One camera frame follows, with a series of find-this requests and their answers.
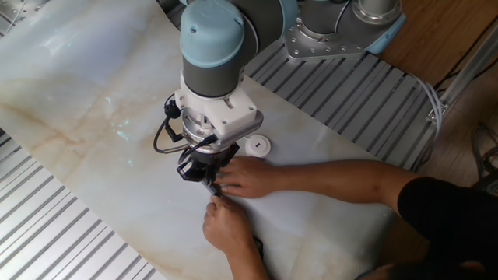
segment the hand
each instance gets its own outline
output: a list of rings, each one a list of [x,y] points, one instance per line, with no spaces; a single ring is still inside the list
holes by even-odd
[[[211,197],[202,231],[205,238],[227,257],[255,247],[244,210],[228,198]]]
[[[261,198],[285,187],[278,167],[250,156],[233,158],[220,172],[216,183],[229,185],[222,187],[222,192],[243,198]]]

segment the light blue joint cap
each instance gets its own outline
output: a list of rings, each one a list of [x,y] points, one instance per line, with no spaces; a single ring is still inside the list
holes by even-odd
[[[402,28],[403,24],[405,24],[405,21],[405,14],[401,14],[398,19],[396,19],[395,23],[389,27],[388,31],[368,46],[365,51],[369,51],[372,54],[381,53],[389,45],[396,34],[398,34],[398,31]]]
[[[197,67],[213,68],[232,59],[244,42],[239,10],[224,0],[192,2],[181,16],[180,49]]]
[[[296,24],[297,18],[297,0],[280,0],[280,5],[282,6],[282,17],[283,17],[283,37],[290,27]]]

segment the finger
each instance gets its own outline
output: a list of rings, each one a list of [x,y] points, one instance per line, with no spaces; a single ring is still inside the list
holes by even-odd
[[[228,163],[227,166],[221,167],[219,169],[219,172],[221,172],[221,173],[232,173],[232,172],[235,172],[235,171],[237,171],[237,165],[234,165],[232,163]]]
[[[216,208],[220,208],[222,206],[226,206],[227,203],[224,198],[217,197],[215,195],[211,196],[211,201],[216,205]]]
[[[243,198],[247,197],[246,189],[244,189],[243,187],[225,186],[225,187],[221,188],[221,191],[224,194],[236,195],[236,196],[240,196],[240,197],[243,197]]]
[[[208,206],[205,207],[205,213],[207,215],[214,215],[216,212],[216,205],[214,203],[209,203]]]
[[[217,184],[240,184],[239,174],[224,173],[216,176],[215,183]]]
[[[230,172],[237,171],[237,169],[239,169],[239,167],[240,167],[240,162],[243,161],[244,157],[246,157],[246,156],[236,156],[236,157],[232,158],[227,166],[219,169],[219,172],[230,173]]]

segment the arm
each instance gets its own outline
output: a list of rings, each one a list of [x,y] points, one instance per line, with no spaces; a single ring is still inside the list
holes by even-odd
[[[226,255],[234,280],[268,280],[244,211],[227,198],[211,197],[204,216],[205,238]]]
[[[235,158],[221,172],[216,182],[228,184],[222,188],[227,194],[260,198],[273,191],[310,191],[352,203],[383,203],[396,212],[401,189],[419,177],[376,161],[270,166],[251,157]]]

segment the left hand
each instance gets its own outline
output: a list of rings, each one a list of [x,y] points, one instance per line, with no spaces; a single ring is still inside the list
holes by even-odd
[[[202,231],[205,238],[227,257],[254,248],[251,225],[244,210],[228,198],[211,197]]]

